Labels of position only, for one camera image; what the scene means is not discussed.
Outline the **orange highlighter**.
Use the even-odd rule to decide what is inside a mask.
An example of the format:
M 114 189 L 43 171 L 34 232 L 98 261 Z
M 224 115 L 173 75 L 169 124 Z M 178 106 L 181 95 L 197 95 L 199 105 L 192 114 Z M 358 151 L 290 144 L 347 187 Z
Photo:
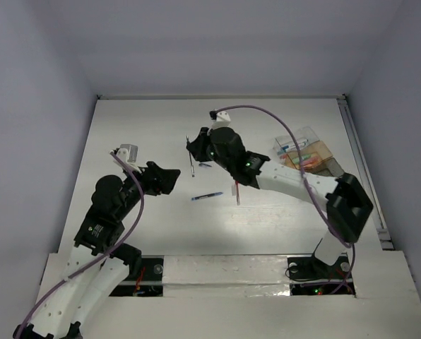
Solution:
M 309 158 L 301 161 L 301 165 L 304 167 L 316 167 L 320 163 L 318 158 Z

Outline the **blue ballpoint pen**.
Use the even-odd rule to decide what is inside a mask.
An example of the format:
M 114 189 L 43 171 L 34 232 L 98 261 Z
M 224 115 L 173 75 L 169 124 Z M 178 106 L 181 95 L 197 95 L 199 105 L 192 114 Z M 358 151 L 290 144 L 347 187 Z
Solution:
M 189 155 L 189 163 L 190 163 L 190 169 L 191 169 L 191 177 L 192 178 L 195 178 L 196 175 L 195 175 L 195 169 L 194 169 L 194 161 L 193 161 L 192 154 L 189 151 L 189 144 L 190 144 L 189 136 L 186 135 L 186 150 L 187 150 L 188 155 Z

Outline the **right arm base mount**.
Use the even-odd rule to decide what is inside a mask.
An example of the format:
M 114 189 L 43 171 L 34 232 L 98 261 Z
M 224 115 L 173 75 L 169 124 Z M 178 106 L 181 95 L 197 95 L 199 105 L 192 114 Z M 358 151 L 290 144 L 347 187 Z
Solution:
M 285 276 L 295 282 L 314 282 L 342 278 L 338 273 L 341 264 L 349 264 L 346 253 L 342 253 L 334 264 L 328 265 L 313 254 L 293 254 L 287 257 Z

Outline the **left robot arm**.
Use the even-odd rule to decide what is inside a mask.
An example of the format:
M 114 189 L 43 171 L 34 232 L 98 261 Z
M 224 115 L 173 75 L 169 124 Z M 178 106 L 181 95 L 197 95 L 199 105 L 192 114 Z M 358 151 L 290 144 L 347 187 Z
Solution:
M 145 196 L 170 194 L 180 171 L 152 161 L 122 169 L 126 179 L 107 175 L 97 181 L 59 282 L 16 327 L 14 338 L 82 338 L 115 287 L 143 274 L 141 250 L 123 242 L 130 234 L 123 220 L 135 206 L 144 206 Z

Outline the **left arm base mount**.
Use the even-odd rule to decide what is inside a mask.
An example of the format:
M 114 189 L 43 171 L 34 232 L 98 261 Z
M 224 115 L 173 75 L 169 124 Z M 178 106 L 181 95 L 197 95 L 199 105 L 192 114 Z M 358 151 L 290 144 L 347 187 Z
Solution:
M 129 267 L 129 274 L 124 281 L 135 282 L 141 276 L 142 282 L 160 282 L 162 280 L 164 257 L 144 256 L 140 249 L 122 244 L 109 256 L 123 261 Z

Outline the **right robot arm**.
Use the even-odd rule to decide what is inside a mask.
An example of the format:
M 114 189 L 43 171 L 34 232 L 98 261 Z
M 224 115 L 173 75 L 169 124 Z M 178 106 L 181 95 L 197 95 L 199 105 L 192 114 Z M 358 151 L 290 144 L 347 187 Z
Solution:
M 308 202 L 324 214 L 327 233 L 310 258 L 311 272 L 325 277 L 346 246 L 355 244 L 373 210 L 361 183 L 352 174 L 323 177 L 279 165 L 268 156 L 246 150 L 230 127 L 201 128 L 186 149 L 198 162 L 214 162 L 240 185 L 276 191 Z

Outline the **pink highlighter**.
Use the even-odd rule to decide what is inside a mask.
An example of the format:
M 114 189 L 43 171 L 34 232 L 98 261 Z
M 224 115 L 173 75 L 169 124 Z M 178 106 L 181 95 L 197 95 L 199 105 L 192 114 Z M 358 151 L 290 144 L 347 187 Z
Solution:
M 315 158 L 315 157 L 317 159 L 319 159 L 319 154 L 318 153 L 307 153 L 307 154 L 302 155 L 303 160 L 308 160 L 308 159 Z

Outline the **white marker blue cap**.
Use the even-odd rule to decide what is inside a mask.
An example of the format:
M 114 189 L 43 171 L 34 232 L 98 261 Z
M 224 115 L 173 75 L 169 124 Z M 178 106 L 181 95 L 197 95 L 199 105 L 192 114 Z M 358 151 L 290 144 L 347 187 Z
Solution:
M 308 144 L 309 144 L 309 141 L 308 141 L 307 138 L 299 138 L 299 139 L 297 139 L 297 142 L 290 141 L 290 142 L 287 142 L 287 143 L 281 145 L 280 149 L 294 148 L 296 150 L 297 147 L 303 148 L 303 147 L 306 147 Z

